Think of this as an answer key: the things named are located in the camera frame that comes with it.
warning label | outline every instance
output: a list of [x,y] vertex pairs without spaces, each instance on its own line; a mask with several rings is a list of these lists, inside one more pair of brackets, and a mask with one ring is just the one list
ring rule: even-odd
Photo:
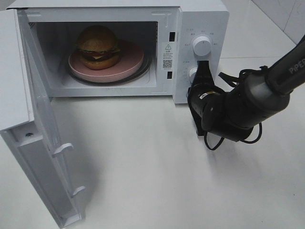
[[174,42],[163,42],[162,43],[162,59],[163,69],[172,70],[173,60],[175,58],[175,43]]

white knob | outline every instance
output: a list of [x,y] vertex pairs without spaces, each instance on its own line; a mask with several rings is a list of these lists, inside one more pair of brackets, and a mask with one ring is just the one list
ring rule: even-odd
[[206,36],[197,37],[193,41],[193,50],[197,56],[206,56],[211,52],[211,40]]
[[197,68],[192,68],[189,72],[190,82],[192,83],[196,75]]

pink plate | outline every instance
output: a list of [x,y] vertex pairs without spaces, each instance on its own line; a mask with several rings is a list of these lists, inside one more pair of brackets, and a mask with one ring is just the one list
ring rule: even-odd
[[117,64],[102,70],[92,70],[84,66],[76,52],[69,57],[69,66],[73,73],[86,81],[109,83],[125,79],[134,74],[144,59],[143,49],[131,42],[119,40],[121,58]]

sticker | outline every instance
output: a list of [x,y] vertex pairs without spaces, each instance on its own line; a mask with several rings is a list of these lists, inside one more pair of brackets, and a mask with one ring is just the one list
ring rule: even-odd
[[209,95],[209,94],[214,94],[214,93],[216,93],[216,92],[206,92],[206,93],[204,93],[204,94],[202,94],[202,95],[199,95],[199,98],[200,98],[200,99],[203,99],[203,98],[205,98],[207,95]]
[[176,53],[175,42],[162,43],[162,66],[164,70],[173,70],[174,58]]

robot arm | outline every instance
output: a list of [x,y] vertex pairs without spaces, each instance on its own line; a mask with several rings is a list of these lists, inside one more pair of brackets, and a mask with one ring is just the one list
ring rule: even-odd
[[[305,82],[305,36],[270,68],[244,69],[238,78],[224,73],[219,76],[234,89],[224,92],[215,86],[208,61],[198,62],[196,75],[188,91],[188,105],[197,134],[204,136],[211,150],[215,150],[224,138],[255,143],[262,135],[261,122],[284,110],[293,89]],[[246,141],[255,125],[260,126],[258,138]],[[214,148],[207,144],[208,132],[221,137]]]

